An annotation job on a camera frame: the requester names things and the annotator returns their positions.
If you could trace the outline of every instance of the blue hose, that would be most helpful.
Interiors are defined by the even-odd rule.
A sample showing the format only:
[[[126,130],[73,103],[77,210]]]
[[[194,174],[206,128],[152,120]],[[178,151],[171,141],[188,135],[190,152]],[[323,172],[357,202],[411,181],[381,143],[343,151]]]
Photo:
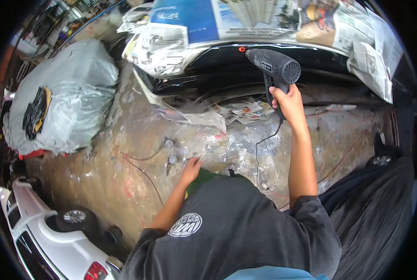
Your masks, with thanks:
[[[97,19],[99,16],[105,14],[106,12],[110,11],[113,7],[117,6],[120,3],[123,3],[126,0],[121,0],[120,2],[116,3],[114,6],[111,6],[107,9],[105,9],[104,11],[102,11],[101,13],[97,14],[93,19],[89,20],[86,24],[84,24],[81,28],[79,28],[75,33],[73,33],[73,35],[70,36],[70,38],[68,38],[65,42],[62,43],[62,45],[53,53],[53,55],[50,56],[54,57],[58,51],[60,51],[60,49],[65,46],[66,43],[70,42],[71,39],[73,39],[73,37],[82,29],[84,29],[87,25],[89,25],[90,23],[92,23],[95,19]]]

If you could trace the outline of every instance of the hand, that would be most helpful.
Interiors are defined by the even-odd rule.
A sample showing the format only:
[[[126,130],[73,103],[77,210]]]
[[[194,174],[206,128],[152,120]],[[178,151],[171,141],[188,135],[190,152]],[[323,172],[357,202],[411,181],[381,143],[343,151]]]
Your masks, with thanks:
[[[301,101],[301,94],[295,84],[289,85],[289,92],[285,94],[277,87],[269,87],[273,95],[273,109],[277,109],[277,101],[280,104],[281,112],[289,122],[292,129],[306,126],[305,111]]]
[[[188,187],[199,175],[203,162],[198,157],[192,157],[185,165],[179,183]]]

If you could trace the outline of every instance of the hubcap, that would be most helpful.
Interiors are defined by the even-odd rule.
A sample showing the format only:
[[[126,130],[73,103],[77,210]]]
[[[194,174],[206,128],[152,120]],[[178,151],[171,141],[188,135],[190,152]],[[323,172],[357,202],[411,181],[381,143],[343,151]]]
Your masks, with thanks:
[[[378,165],[378,166],[382,166],[382,165],[388,165],[390,163],[391,158],[389,156],[377,156],[373,159],[373,165]]]
[[[70,210],[64,213],[62,219],[69,224],[82,223],[86,219],[86,213],[81,210]]]

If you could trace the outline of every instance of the white car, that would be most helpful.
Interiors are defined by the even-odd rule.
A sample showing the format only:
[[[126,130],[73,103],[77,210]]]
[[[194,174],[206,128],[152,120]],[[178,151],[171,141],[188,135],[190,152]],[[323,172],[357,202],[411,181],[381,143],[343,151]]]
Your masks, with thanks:
[[[118,279],[121,261],[105,254],[77,230],[96,221],[93,212],[75,207],[58,215],[36,194],[36,182],[36,178],[19,177],[13,181],[12,191],[0,187],[1,206],[28,275],[32,279]]]

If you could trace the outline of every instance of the heat gun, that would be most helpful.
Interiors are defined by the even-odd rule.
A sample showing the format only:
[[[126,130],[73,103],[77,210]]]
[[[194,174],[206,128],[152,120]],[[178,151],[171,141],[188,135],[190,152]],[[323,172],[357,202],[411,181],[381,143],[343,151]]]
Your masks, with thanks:
[[[266,98],[271,106],[273,96],[269,87],[278,87],[287,94],[289,85],[300,78],[300,64],[287,55],[267,49],[250,49],[245,56],[263,72]],[[285,119],[278,102],[275,111],[281,120]]]

